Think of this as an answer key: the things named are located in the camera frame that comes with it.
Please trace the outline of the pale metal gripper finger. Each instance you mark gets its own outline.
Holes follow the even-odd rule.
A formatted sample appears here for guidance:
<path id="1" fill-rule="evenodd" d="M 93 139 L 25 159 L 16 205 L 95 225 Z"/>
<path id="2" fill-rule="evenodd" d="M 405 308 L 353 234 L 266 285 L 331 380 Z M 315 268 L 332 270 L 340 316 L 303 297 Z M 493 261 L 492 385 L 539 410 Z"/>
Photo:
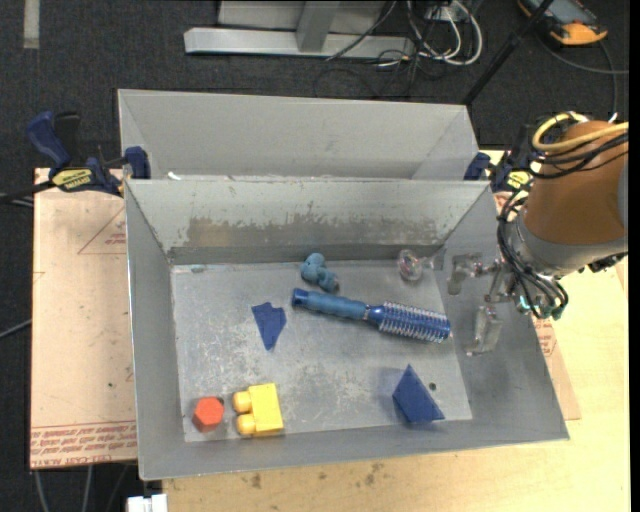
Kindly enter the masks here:
<path id="1" fill-rule="evenodd" d="M 467 253 L 452 257 L 452 271 L 447 281 L 450 295 L 459 295 L 467 277 L 477 277 L 483 271 L 481 253 Z"/>
<path id="2" fill-rule="evenodd" d="M 479 306 L 473 321 L 473 336 L 465 346 L 468 356 L 492 352 L 500 338 L 503 320 L 493 306 Z"/>

